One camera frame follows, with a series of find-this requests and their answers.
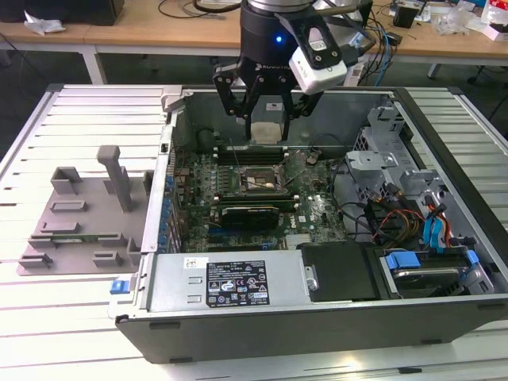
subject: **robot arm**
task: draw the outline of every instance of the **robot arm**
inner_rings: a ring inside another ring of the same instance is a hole
[[[324,15],[350,13],[358,6],[317,11],[310,0],[243,0],[241,53],[236,64],[217,67],[214,83],[225,112],[245,119],[245,138],[251,139],[251,114],[261,95],[280,95],[284,105],[283,140],[291,120],[309,116],[324,90],[338,84],[362,49],[337,46]],[[247,90],[243,99],[231,91],[240,78]],[[304,95],[294,104],[291,91]]]

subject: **sticker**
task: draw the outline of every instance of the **sticker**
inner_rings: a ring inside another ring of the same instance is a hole
[[[206,264],[208,307],[270,304],[264,260]]]
[[[282,103],[267,103],[267,111],[282,111]]]
[[[185,257],[183,258],[183,268],[206,268],[206,264],[208,263],[207,256],[199,256],[196,258]]]

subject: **aluminum profile table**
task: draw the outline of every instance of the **aluminum profile table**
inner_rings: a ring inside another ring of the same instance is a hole
[[[103,175],[103,167],[94,159],[97,147],[119,144],[121,165],[127,167],[129,175],[153,169],[165,122],[160,107],[162,89],[162,86],[65,86],[49,91],[2,161],[0,379],[53,381],[68,380],[69,376],[83,380],[120,376],[122,380],[151,381],[351,378],[464,381],[502,379],[508,375],[508,321],[485,325],[451,344],[153,365],[116,330],[111,319],[114,312],[108,306],[109,288],[116,275],[18,276],[14,260],[25,250],[26,238],[51,194],[49,179],[56,166],[76,166],[84,175]],[[453,144],[449,146],[457,159],[466,160],[465,152],[478,149],[470,156],[475,156],[480,171],[475,172],[478,168],[469,166],[467,161],[460,162],[471,171],[468,174],[484,197],[502,194],[508,175],[496,175],[499,172],[495,167],[506,174],[503,161],[506,157],[500,137],[492,127],[474,108],[461,111],[460,104],[467,105],[468,101],[446,89],[410,91],[441,137]],[[447,113],[458,113],[467,127],[440,123],[449,116]],[[474,141],[464,137],[465,129],[475,131],[471,132],[475,134]],[[489,143],[487,138],[498,141]],[[499,151],[482,151],[488,144],[499,147]],[[491,205],[501,215],[497,209],[502,208],[495,203]],[[130,299],[130,295],[122,295],[118,302],[128,303]],[[407,367],[421,369],[422,373],[400,372],[400,368]]]
[[[444,88],[410,89],[414,101],[476,189],[508,229],[508,143],[463,94]],[[414,145],[432,168],[420,144]]]

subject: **warning label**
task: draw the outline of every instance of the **warning label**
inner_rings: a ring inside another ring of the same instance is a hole
[[[208,307],[270,304],[264,260],[207,264],[206,284]]]

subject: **connector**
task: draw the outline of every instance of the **connector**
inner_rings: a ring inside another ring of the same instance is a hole
[[[400,188],[397,187],[393,183],[388,183],[385,187],[386,187],[388,193],[393,196],[401,196],[402,195],[402,191],[400,190]]]
[[[434,200],[433,200],[432,196],[426,195],[424,197],[424,203],[425,203],[425,206],[434,205]]]

